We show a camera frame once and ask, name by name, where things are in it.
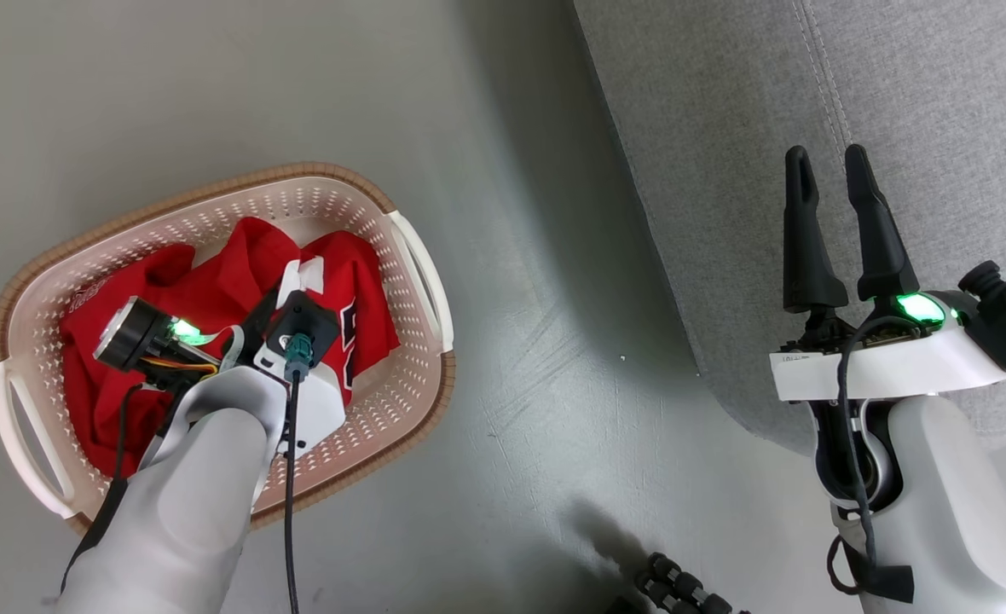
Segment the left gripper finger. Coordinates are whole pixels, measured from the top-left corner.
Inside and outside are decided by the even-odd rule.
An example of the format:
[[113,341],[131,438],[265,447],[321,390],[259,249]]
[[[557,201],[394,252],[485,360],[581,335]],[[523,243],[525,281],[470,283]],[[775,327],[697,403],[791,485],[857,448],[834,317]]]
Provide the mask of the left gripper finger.
[[239,354],[240,364],[252,364],[255,354],[264,345],[265,332],[276,310],[277,298],[278,291],[269,290],[241,323],[243,345]]

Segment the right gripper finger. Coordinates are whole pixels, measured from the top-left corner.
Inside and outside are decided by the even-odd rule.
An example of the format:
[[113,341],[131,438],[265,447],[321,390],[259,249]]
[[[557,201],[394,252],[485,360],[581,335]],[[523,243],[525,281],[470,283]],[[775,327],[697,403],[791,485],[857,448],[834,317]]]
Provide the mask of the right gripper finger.
[[915,268],[878,187],[868,152],[860,144],[847,147],[846,179],[847,201],[854,209],[860,233],[859,298],[866,302],[919,292]]
[[818,224],[818,184],[807,149],[789,148],[783,213],[783,309],[791,314],[847,304],[845,284],[835,276]]

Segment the grey fabric sofa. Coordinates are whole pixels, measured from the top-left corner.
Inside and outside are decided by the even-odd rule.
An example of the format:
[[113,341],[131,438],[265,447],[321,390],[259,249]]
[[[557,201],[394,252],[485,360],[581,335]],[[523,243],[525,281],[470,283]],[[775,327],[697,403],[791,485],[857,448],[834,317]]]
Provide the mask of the grey fabric sofa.
[[573,0],[699,373],[746,431],[809,455],[780,402],[784,155],[803,145],[818,221],[858,300],[846,148],[860,144],[927,290],[1006,275],[1006,0]]

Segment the white perforated laundry basket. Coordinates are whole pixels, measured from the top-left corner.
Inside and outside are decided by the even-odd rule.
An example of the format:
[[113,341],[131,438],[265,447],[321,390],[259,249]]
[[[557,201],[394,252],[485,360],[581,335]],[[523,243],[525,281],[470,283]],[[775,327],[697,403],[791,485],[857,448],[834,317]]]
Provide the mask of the white perforated laundry basket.
[[454,323],[443,281],[413,225],[358,172],[308,162],[234,177],[144,207],[61,242],[0,292],[0,438],[22,482],[85,534],[108,490],[64,403],[60,319],[72,297],[175,242],[215,255],[257,217],[305,244],[344,231],[369,242],[401,345],[356,385],[343,426],[296,463],[296,512],[396,461],[445,415],[456,381]]

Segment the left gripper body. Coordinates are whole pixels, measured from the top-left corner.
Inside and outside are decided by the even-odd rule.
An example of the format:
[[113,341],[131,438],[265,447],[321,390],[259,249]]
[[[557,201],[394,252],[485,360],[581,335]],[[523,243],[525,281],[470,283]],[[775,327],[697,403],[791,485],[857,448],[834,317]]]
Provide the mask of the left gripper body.
[[[203,350],[195,327],[133,297],[111,318],[95,356],[122,373],[139,373],[147,388],[171,394],[171,408],[149,444],[148,457],[168,457],[193,425],[220,409],[242,409],[261,423],[268,450],[284,454],[289,382],[284,361],[264,345],[252,364],[240,364],[245,335],[233,326],[223,356]],[[302,457],[343,427],[344,388],[334,370],[320,362],[299,388],[298,447]]]

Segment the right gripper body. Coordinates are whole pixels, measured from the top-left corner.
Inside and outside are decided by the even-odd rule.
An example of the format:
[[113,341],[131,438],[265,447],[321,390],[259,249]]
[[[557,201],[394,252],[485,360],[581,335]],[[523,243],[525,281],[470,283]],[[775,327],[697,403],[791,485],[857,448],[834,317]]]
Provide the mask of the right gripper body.
[[[900,399],[920,394],[987,387],[1006,381],[1006,372],[964,331],[962,318],[974,299],[959,291],[927,291],[908,299],[912,314],[927,316],[929,336],[867,339],[847,365],[847,397]],[[785,402],[835,401],[841,353],[771,354],[777,396]]]

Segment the red basketball jersey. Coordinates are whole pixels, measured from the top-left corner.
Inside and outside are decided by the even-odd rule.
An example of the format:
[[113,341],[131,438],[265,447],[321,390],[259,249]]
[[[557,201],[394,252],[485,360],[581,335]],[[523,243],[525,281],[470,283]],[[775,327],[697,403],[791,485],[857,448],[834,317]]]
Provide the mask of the red basketball jersey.
[[285,232],[257,218],[238,222],[227,244],[199,265],[195,249],[175,244],[118,269],[75,294],[59,329],[64,401],[75,437],[90,464],[124,475],[137,468],[171,404],[167,393],[133,392],[138,373],[124,374],[97,361],[95,352],[110,319],[132,297],[141,297],[217,341],[205,346],[222,357],[228,327],[240,325],[263,296],[280,284],[288,262],[322,265],[322,285],[308,295],[342,319],[342,335],[322,361],[352,398],[356,377],[389,356],[399,338],[373,247],[348,232],[332,232],[300,247]]

